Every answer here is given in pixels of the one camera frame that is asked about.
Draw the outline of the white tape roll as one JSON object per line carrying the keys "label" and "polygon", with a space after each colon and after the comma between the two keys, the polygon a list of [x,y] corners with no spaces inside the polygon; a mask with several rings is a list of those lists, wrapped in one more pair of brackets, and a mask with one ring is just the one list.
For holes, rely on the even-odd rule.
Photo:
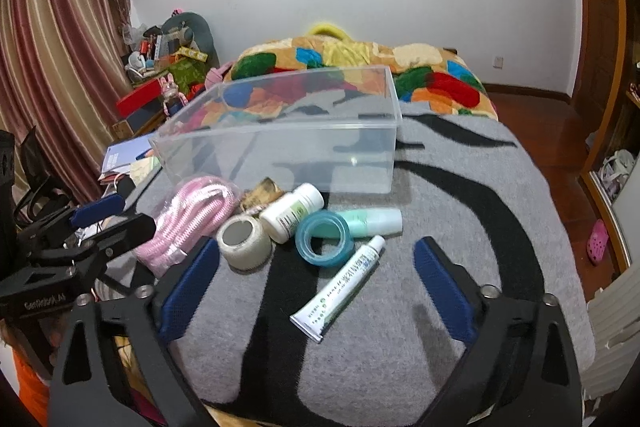
{"label": "white tape roll", "polygon": [[271,239],[262,224],[250,216],[234,216],[221,225],[216,241],[228,265],[235,271],[253,271],[270,257]]}

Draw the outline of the small brown block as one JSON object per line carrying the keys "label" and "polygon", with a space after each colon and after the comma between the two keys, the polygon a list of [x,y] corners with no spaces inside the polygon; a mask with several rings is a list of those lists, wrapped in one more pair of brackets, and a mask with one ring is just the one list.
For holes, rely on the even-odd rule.
{"label": "small brown block", "polygon": [[260,213],[284,195],[284,191],[271,178],[262,179],[241,198],[240,208],[244,213]]}

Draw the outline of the white pill bottle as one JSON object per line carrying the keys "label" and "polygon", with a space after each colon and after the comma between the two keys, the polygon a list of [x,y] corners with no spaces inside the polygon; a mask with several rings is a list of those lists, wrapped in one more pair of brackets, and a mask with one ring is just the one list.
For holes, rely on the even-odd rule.
{"label": "white pill bottle", "polygon": [[259,221],[274,243],[283,244],[295,234],[300,222],[323,207],[318,188],[304,183],[272,202],[259,215]]}

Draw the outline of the white ointment tube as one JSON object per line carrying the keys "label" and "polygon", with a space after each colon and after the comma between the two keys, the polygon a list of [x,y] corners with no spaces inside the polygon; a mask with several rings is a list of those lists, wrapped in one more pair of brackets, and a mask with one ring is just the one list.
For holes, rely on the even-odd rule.
{"label": "white ointment tube", "polygon": [[290,322],[315,343],[321,343],[326,331],[378,266],[385,246],[384,237],[375,235],[359,247],[333,279],[290,316]]}

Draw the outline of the blue tape roll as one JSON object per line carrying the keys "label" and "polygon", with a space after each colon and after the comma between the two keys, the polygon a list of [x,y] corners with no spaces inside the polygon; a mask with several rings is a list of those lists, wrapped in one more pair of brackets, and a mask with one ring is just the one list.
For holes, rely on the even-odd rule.
{"label": "blue tape roll", "polygon": [[346,220],[330,210],[316,211],[300,221],[295,245],[300,257],[320,268],[344,265],[355,252]]}

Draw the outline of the mint green white bottle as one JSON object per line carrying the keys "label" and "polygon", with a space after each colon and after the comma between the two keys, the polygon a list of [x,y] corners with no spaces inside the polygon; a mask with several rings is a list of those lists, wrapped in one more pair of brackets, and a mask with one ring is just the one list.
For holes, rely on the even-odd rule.
{"label": "mint green white bottle", "polygon": [[402,232],[404,221],[399,208],[364,208],[338,210],[355,239],[375,235],[395,235]]}

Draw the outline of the clear plastic storage box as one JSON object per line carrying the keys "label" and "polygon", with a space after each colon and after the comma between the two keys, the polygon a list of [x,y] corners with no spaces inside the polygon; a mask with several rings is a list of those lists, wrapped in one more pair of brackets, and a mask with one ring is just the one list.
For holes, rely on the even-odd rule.
{"label": "clear plastic storage box", "polygon": [[401,119],[386,66],[294,70],[216,84],[151,144],[175,183],[211,174],[243,190],[269,178],[284,191],[386,194]]}

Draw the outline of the blue notebook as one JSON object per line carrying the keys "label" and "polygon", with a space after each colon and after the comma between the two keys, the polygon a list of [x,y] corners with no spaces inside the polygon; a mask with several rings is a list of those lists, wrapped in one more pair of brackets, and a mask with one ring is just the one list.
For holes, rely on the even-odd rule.
{"label": "blue notebook", "polygon": [[107,147],[100,180],[112,174],[127,173],[135,161],[148,157],[152,152],[151,136],[151,133],[140,135]]}

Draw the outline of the white radiator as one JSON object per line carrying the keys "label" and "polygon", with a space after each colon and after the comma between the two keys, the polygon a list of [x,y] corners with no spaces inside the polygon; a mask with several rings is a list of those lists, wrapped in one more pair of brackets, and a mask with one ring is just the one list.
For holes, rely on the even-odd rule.
{"label": "white radiator", "polygon": [[639,262],[598,291],[587,308],[596,355],[582,373],[582,387],[594,400],[620,387],[639,354]]}

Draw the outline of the red box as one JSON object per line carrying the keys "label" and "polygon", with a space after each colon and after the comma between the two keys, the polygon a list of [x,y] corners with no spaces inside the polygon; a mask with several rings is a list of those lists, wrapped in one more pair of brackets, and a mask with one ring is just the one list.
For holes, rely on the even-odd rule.
{"label": "red box", "polygon": [[120,118],[125,119],[161,95],[160,80],[150,79],[116,102],[117,113]]}

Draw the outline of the grey black patterned blanket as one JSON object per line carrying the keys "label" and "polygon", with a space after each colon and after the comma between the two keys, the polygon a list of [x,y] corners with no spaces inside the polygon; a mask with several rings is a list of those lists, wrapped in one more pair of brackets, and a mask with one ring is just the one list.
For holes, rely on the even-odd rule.
{"label": "grey black patterned blanket", "polygon": [[413,264],[431,236],[477,283],[559,299],[577,363],[596,345],[570,240],[549,185],[514,134],[480,116],[406,103],[392,191],[329,193],[332,210],[396,207],[404,228],[315,343],[292,314],[332,279],[293,243],[250,273],[221,265],[188,329],[169,350],[195,394],[227,413],[280,426],[409,426],[463,353]]}

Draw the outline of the pink croc shoe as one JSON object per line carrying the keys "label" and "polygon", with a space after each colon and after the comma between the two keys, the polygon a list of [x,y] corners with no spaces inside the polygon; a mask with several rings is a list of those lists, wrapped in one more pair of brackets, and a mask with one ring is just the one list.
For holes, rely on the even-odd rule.
{"label": "pink croc shoe", "polygon": [[593,265],[600,265],[605,255],[606,246],[608,246],[608,230],[603,220],[598,219],[594,222],[586,243],[587,256]]}

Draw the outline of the pink striped curtain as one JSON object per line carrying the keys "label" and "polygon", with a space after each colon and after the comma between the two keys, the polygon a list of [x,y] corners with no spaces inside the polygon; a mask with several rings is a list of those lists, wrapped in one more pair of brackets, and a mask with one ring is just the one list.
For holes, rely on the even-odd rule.
{"label": "pink striped curtain", "polygon": [[1,0],[1,127],[30,130],[78,202],[98,178],[117,102],[131,90],[122,66],[130,0]]}

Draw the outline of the pink bunny toy bottle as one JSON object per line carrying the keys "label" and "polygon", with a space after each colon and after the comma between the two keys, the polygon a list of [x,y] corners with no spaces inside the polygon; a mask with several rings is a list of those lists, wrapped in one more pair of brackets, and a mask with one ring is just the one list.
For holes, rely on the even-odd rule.
{"label": "pink bunny toy bottle", "polygon": [[163,97],[163,109],[167,117],[175,115],[183,108],[182,93],[179,91],[178,84],[175,83],[174,76],[167,74],[160,77],[160,92]]}

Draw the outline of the colourful patchwork quilt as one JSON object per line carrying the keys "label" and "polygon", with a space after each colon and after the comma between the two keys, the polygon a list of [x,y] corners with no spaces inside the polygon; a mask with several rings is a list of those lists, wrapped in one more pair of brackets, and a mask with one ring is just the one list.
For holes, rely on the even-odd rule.
{"label": "colourful patchwork quilt", "polygon": [[269,74],[319,67],[386,66],[403,102],[425,102],[442,115],[498,118],[480,80],[457,52],[426,43],[383,46],[328,35],[308,35],[256,44],[237,60],[209,69],[205,88]]}

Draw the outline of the wooden shelf unit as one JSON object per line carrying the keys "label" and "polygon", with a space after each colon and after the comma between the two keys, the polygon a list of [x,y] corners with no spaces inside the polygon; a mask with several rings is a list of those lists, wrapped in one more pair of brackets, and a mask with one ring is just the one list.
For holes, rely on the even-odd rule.
{"label": "wooden shelf unit", "polygon": [[622,146],[630,116],[625,105],[630,67],[628,0],[582,0],[582,36],[572,106],[593,141],[580,182],[603,220],[617,272],[630,267],[631,257],[613,202],[598,178],[598,170]]}

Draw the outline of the white wall socket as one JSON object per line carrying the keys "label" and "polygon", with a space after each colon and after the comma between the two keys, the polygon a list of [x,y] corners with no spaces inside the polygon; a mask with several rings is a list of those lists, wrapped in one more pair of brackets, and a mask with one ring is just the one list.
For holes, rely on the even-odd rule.
{"label": "white wall socket", "polygon": [[495,56],[494,57],[494,61],[492,62],[492,66],[494,66],[495,68],[498,68],[498,69],[502,69],[503,68],[503,57],[502,56]]}

